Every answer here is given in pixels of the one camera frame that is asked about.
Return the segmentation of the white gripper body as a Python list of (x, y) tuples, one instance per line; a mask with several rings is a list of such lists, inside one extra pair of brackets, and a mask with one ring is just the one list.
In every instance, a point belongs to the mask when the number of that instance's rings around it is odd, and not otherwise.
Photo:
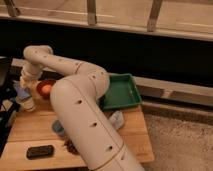
[(31, 83), (20, 78), (20, 80), (15, 83), (15, 90), (17, 92), (16, 102), (25, 111), (34, 111), (36, 109), (36, 105), (31, 94)]

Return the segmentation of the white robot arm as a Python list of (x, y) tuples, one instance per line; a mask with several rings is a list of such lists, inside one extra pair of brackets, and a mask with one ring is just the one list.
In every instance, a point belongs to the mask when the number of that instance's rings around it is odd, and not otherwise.
[(45, 67), (63, 76), (51, 89), (51, 105), (91, 171), (145, 171), (97, 104), (110, 85), (104, 68), (57, 56), (47, 45), (28, 46), (23, 56), (23, 85), (39, 79)]

